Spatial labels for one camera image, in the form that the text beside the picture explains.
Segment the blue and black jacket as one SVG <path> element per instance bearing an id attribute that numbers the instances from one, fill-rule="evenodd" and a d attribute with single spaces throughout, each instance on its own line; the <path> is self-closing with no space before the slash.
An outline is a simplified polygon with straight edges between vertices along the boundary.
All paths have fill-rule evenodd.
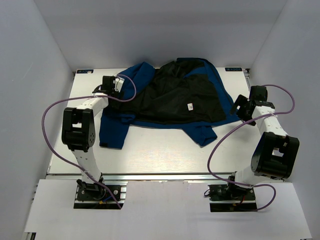
<path id="1" fill-rule="evenodd" d="M 100 119 L 101 147 L 121 149 L 131 125 L 181 129 L 204 147 L 217 139 L 214 127 L 238 121 L 233 99 L 206 59 L 178 58 L 160 68 L 142 62 L 121 76 L 121 91 Z"/>

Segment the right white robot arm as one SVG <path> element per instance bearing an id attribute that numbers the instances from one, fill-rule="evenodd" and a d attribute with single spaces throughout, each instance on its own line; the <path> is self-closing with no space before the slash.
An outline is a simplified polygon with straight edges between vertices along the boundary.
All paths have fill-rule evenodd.
<path id="1" fill-rule="evenodd" d="M 250 165 L 234 172 L 229 178 L 232 183 L 225 188 L 226 195 L 236 200 L 243 195 L 244 189 L 263 182 L 288 179 L 293 171 L 300 141 L 282 128 L 275 105 L 268 101 L 266 86 L 254 85 L 249 97 L 239 95 L 230 113 L 236 113 L 246 125 L 257 127 L 260 140 L 251 157 Z"/>

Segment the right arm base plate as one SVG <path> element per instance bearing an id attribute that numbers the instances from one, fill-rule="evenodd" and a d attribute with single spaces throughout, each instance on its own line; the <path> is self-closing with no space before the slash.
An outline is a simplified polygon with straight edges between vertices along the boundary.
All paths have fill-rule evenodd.
<path id="1" fill-rule="evenodd" d="M 212 213 L 257 212 L 255 192 L 233 183 L 210 184 L 203 196 L 209 199 Z"/>

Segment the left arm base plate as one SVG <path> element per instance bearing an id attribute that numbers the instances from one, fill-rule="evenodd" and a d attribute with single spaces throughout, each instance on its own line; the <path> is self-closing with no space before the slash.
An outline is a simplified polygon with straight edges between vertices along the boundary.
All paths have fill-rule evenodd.
<path id="1" fill-rule="evenodd" d="M 78 210 L 120 210 L 126 199 L 127 183 L 116 181 L 101 181 L 111 191 L 112 195 L 96 183 L 85 183 L 81 179 L 76 181 L 77 187 L 73 208 Z"/>

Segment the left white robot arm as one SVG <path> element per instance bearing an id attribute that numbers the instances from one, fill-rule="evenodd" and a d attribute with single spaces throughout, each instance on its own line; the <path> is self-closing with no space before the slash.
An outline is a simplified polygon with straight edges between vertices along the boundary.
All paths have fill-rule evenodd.
<path id="1" fill-rule="evenodd" d="M 109 105 L 107 96 L 116 97 L 121 92 L 125 79 L 119 76 L 103 76 L 102 85 L 76 107 L 63 111 L 61 140 L 72 152 L 81 167 L 81 184 L 91 184 L 88 193 L 99 200 L 105 196 L 106 187 L 93 151 L 96 140 L 95 116 Z"/>

